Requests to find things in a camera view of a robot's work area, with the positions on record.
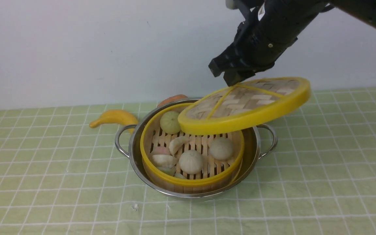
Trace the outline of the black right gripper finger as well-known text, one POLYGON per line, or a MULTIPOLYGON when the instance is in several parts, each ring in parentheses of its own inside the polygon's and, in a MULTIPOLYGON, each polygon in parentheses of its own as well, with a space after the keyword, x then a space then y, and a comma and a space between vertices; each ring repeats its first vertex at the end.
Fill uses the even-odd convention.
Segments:
POLYGON ((230 44, 220 55, 213 58, 208 65, 214 77, 218 77, 226 71, 237 70, 240 67, 239 55, 234 44, 230 44))
POLYGON ((234 86, 240 82, 243 82, 250 77, 255 76, 257 71, 251 68, 235 68, 235 67, 227 67, 223 69, 224 75, 223 79, 227 86, 234 86))

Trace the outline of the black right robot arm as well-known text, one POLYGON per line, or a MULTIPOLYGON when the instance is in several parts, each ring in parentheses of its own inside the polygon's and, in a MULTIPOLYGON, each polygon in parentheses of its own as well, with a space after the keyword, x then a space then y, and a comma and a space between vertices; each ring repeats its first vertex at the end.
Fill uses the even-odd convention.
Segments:
POLYGON ((228 86, 267 71, 322 12, 337 8, 376 29, 376 0, 227 0, 245 20, 234 41, 209 64, 228 86))

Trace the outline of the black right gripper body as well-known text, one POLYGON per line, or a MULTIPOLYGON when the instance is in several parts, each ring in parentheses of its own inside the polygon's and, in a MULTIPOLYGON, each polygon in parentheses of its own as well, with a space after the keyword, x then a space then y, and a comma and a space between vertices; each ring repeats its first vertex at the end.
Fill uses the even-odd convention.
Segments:
POLYGON ((266 71, 324 10, 327 0, 260 0, 234 39, 235 71, 266 71))

